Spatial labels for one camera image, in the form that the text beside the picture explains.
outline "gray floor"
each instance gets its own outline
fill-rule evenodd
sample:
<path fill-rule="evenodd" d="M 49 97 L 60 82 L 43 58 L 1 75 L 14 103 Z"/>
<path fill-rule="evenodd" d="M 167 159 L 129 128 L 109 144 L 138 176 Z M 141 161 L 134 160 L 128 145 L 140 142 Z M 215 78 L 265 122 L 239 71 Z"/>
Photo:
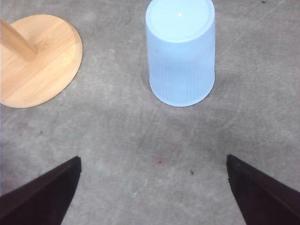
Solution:
<path fill-rule="evenodd" d="M 228 153 L 300 190 L 300 2 L 265 1 L 214 0 L 215 86 L 201 103 L 176 108 L 148 84 L 150 0 L 2 0 L 9 22 L 68 20 L 84 49 L 57 97 L 2 106 L 2 193 L 79 155 L 64 225 L 243 225 Z"/>

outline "wooden base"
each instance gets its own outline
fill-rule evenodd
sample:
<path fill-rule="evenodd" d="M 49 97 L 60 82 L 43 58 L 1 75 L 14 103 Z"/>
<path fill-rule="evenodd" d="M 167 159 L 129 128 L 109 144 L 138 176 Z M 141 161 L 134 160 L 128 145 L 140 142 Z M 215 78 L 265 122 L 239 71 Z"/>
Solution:
<path fill-rule="evenodd" d="M 76 29 L 52 15 L 33 15 L 11 24 L 32 46 L 30 61 L 1 46 L 1 103 L 39 105 L 59 94 L 76 75 L 83 46 Z"/>

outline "wooden stand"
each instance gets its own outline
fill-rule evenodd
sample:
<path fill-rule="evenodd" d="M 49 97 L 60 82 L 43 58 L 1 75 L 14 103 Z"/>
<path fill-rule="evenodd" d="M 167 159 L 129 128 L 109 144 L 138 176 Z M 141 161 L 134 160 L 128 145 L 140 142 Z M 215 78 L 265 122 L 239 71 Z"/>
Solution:
<path fill-rule="evenodd" d="M 63 19 L 1 19 L 1 103 L 26 108 L 53 98 L 76 75 L 82 54 L 78 32 Z"/>

